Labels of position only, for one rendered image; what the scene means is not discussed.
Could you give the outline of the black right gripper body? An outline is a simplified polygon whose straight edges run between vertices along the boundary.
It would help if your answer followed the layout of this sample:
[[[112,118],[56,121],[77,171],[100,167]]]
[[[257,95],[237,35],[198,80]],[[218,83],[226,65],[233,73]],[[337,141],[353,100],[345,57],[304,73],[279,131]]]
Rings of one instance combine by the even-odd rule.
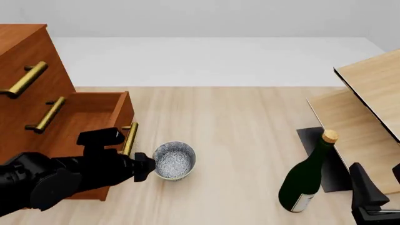
[[[351,206],[356,225],[400,225],[400,209],[382,209],[381,205]]]

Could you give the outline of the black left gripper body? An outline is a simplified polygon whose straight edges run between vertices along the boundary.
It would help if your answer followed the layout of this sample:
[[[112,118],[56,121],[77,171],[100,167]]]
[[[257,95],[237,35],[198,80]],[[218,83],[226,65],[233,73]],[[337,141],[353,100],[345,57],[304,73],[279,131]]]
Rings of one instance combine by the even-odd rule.
[[[143,152],[134,153],[134,182],[145,181],[156,168],[154,159],[147,157]]]

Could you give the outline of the wooden cabinet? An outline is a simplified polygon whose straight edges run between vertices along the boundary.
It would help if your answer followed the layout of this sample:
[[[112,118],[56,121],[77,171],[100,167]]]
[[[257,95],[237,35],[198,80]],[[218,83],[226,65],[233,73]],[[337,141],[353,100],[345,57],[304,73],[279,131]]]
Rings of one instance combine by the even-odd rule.
[[[78,92],[43,24],[0,24],[0,163],[23,151],[80,156],[78,135],[116,127],[133,143],[129,93]]]

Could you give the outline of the blue patterned bowl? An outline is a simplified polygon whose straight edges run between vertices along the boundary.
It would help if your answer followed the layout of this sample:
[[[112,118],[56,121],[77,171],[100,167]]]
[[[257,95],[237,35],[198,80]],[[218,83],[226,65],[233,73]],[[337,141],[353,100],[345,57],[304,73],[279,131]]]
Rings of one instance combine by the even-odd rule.
[[[152,158],[156,163],[154,172],[167,181],[180,181],[186,178],[196,164],[194,149],[181,141],[165,142],[157,147]]]

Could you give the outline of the dark green corked bottle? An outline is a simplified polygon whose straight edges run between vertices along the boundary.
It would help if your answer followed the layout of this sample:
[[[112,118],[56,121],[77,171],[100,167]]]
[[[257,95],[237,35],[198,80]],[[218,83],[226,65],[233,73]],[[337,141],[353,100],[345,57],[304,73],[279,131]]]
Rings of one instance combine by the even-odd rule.
[[[337,140],[338,133],[326,129],[318,139],[311,155],[291,168],[278,192],[278,200],[284,209],[292,213],[300,213],[307,208],[311,199],[319,191],[322,166]]]

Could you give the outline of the pale wooden shelf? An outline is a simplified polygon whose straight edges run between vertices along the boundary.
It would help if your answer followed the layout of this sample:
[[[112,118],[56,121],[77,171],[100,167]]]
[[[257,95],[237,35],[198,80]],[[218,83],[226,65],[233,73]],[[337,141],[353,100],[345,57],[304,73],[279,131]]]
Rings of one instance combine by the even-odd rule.
[[[346,89],[307,101],[324,129],[339,134],[336,151],[346,167],[360,163],[384,194],[400,193],[400,49],[334,72]]]

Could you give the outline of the black flat mat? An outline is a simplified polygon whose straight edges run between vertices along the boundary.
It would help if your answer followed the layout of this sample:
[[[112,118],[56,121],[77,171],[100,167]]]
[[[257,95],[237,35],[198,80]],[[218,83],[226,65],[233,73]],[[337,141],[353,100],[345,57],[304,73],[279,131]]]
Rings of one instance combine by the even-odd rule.
[[[309,127],[296,131],[305,152],[310,156],[324,129],[322,127]],[[328,152],[322,165],[321,186],[325,193],[353,190],[348,169],[335,149]]]

